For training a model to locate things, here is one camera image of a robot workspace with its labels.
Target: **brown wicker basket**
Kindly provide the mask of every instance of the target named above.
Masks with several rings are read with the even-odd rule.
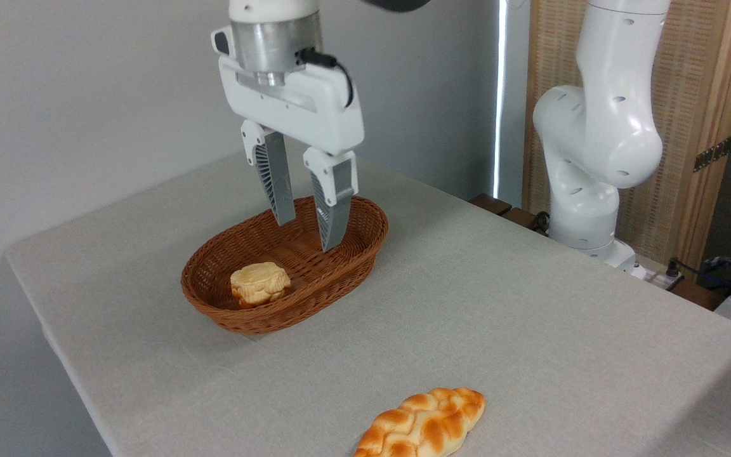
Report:
[[[352,197],[346,235],[329,252],[320,246],[313,197],[295,200],[295,212],[296,220],[280,227],[267,210],[208,240],[183,269],[185,298],[224,329],[257,334],[304,321],[359,286],[388,234],[383,210],[371,200]],[[292,289],[273,303],[240,309],[230,275],[258,262],[285,269]]]

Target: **wooden panel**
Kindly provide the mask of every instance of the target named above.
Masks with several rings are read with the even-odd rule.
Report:
[[[584,2],[533,0],[523,193],[530,212],[547,211],[549,205],[543,148],[531,113],[551,87],[580,86],[575,51],[585,8]],[[654,117],[664,153],[651,179],[620,193],[617,236],[639,255],[661,262],[679,249],[703,249],[714,209],[708,199],[714,204],[723,164],[694,176],[693,163],[698,153],[731,135],[730,56],[731,2],[673,1],[653,68]],[[713,119],[723,128],[711,129]],[[705,176],[711,179],[702,180]],[[691,196],[704,194],[713,197],[688,204]],[[678,245],[679,234],[690,238],[688,246]]]

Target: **black cable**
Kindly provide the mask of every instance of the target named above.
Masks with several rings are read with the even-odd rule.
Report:
[[[682,263],[682,261],[676,257],[673,257],[670,259],[670,264],[668,265],[668,270],[670,270],[673,267],[675,267],[675,268],[683,267],[684,269],[687,269],[688,271],[692,272],[693,274],[699,275],[699,277],[705,278],[708,281],[717,282],[720,284],[724,284],[725,286],[731,287],[731,281],[725,281],[725,280],[722,280],[722,279],[719,279],[716,277],[710,277],[710,275],[706,275],[703,272],[700,272],[699,270],[691,267],[690,265]]]
[[[321,67],[327,67],[327,69],[334,69],[337,67],[338,69],[343,70],[343,75],[346,75],[346,83],[348,84],[348,101],[346,102],[346,107],[348,108],[352,106],[352,103],[354,102],[354,83],[352,82],[352,77],[349,76],[346,67],[344,67],[342,63],[338,62],[334,55],[323,54],[322,52],[317,52],[314,48],[307,48],[296,52],[295,57],[298,58],[296,63],[314,63]]]
[[[337,68],[343,70],[343,75],[346,75],[346,82],[348,83],[348,101],[346,102],[346,107],[348,108],[354,102],[354,84],[352,83],[352,77],[348,75],[348,70],[346,70],[346,67],[342,63],[337,62]]]

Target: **bread roll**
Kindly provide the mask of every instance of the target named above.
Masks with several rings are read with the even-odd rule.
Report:
[[[275,301],[292,286],[287,272],[272,262],[253,263],[230,275],[230,289],[241,309]]]
[[[469,388],[434,388],[385,411],[365,431],[354,457],[445,457],[458,451],[484,406]]]

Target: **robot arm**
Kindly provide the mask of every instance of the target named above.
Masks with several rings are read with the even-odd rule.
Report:
[[[412,11],[429,0],[365,0]],[[323,251],[345,235],[358,191],[353,148],[364,128],[357,87],[345,67],[322,52],[319,0],[230,0],[230,26],[213,32],[227,102],[246,118],[247,162],[256,168],[279,225],[295,219],[284,134],[310,145]]]
[[[662,142],[650,76],[670,0],[589,0],[577,45],[583,87],[549,89],[534,126],[551,186],[550,237],[627,272],[633,250],[614,238],[617,189],[655,171]]]

